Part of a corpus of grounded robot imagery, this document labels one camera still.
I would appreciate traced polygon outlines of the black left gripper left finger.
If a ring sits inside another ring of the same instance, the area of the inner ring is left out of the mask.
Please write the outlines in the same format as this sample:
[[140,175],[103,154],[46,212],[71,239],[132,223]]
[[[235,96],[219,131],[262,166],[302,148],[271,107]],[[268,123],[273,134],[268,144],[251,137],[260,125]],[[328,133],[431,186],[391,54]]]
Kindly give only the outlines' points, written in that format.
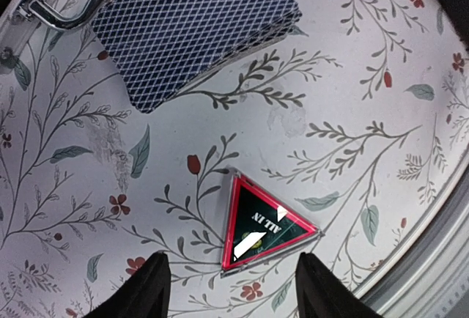
[[168,256],[153,253],[149,259],[106,301],[87,314],[88,318],[167,318],[171,294]]

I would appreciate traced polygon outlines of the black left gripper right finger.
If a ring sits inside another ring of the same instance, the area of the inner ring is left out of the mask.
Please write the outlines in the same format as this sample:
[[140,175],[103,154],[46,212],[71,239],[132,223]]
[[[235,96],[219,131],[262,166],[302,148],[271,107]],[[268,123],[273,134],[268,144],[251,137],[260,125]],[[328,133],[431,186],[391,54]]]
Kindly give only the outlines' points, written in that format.
[[380,317],[357,299],[314,254],[300,254],[295,288],[299,317]]

